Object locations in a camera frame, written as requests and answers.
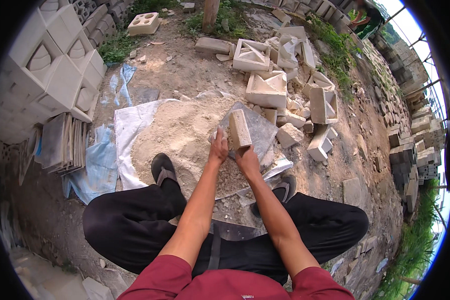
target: blue plastic sheet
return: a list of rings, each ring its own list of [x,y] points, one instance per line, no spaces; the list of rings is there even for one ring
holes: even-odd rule
[[[117,146],[110,140],[112,135],[112,129],[106,128],[105,124],[95,129],[95,144],[85,150],[85,168],[62,177],[65,197],[68,198],[73,187],[80,200],[88,205],[102,194],[115,192]]]
[[[127,84],[132,79],[133,75],[135,74],[135,71],[137,70],[137,67],[129,66],[128,64],[124,63],[122,68],[120,69],[120,79],[123,81],[122,87],[120,88],[120,95],[125,97],[126,103],[128,104],[128,107],[132,107],[132,99],[129,95],[129,90],[127,89]],[[115,97],[115,104],[118,103],[118,95]]]

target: black sandal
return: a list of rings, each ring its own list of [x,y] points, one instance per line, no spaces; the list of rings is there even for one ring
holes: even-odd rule
[[[165,178],[170,178],[177,184],[179,183],[173,163],[165,153],[155,155],[151,161],[151,174],[158,186],[162,185]]]
[[[297,188],[297,179],[293,175],[287,175],[282,177],[280,182],[271,190],[278,201],[282,204],[288,203],[290,198],[295,195],[295,189]],[[257,218],[260,218],[260,211],[258,210],[257,202],[252,204],[252,213]]]

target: grass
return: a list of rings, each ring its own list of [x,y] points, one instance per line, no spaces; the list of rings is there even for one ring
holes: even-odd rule
[[[438,180],[426,181],[420,189],[419,205],[416,219],[413,224],[403,224],[400,246],[391,266],[387,269],[387,275],[375,291],[374,300],[402,299],[411,287],[407,282],[401,281],[400,276],[419,278],[425,268],[430,264],[432,254],[433,234],[432,225],[438,220],[433,204],[438,196],[438,189],[429,189],[437,186]]]
[[[328,74],[337,80],[342,99],[345,102],[353,101],[352,81],[348,76],[348,71],[356,65],[350,53],[357,51],[357,47],[352,38],[346,33],[337,34],[332,25],[324,23],[317,16],[308,16],[306,19],[311,21],[310,28],[315,38],[328,44],[331,48],[332,53],[321,53],[320,58],[327,68]]]
[[[235,0],[222,0],[218,7],[217,20],[215,22],[215,29],[213,35],[219,37],[231,37],[247,39],[250,37],[249,31],[246,28],[245,17],[243,14],[243,4]],[[222,20],[228,19],[228,27],[230,31],[226,31],[222,27]],[[201,11],[185,20],[185,25],[188,33],[195,36],[202,31],[202,24],[204,20],[204,12]]]
[[[98,53],[105,63],[121,63],[132,50],[137,48],[137,43],[137,37],[128,36],[128,31],[117,25],[113,36],[102,43]]]

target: sand pile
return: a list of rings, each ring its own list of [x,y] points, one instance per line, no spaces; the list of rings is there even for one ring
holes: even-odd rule
[[[138,178],[154,184],[151,163],[163,152],[172,160],[178,183],[186,199],[200,179],[210,151],[208,137],[239,97],[208,98],[186,102],[168,101],[157,108],[154,120],[132,146],[132,164]],[[248,187],[236,162],[227,158],[220,168],[216,197],[230,195]]]

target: worker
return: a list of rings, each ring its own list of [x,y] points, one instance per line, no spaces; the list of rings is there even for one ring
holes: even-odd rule
[[[384,17],[380,10],[368,0],[354,0],[358,14],[355,19],[351,21],[351,28],[354,33],[361,39],[368,39],[370,35],[375,33],[380,26],[385,23]],[[363,13],[366,12],[365,19],[362,19]]]
[[[90,245],[118,266],[139,274],[120,300],[138,299],[353,299],[320,267],[354,246],[369,221],[358,207],[295,193],[291,175],[274,189],[259,171],[254,147],[235,153],[257,200],[268,234],[222,239],[214,224],[217,176],[228,156],[218,128],[208,161],[188,202],[168,156],[151,162],[156,184],[103,194],[83,213]],[[181,215],[178,225],[169,220]],[[288,275],[293,292],[282,287]]]

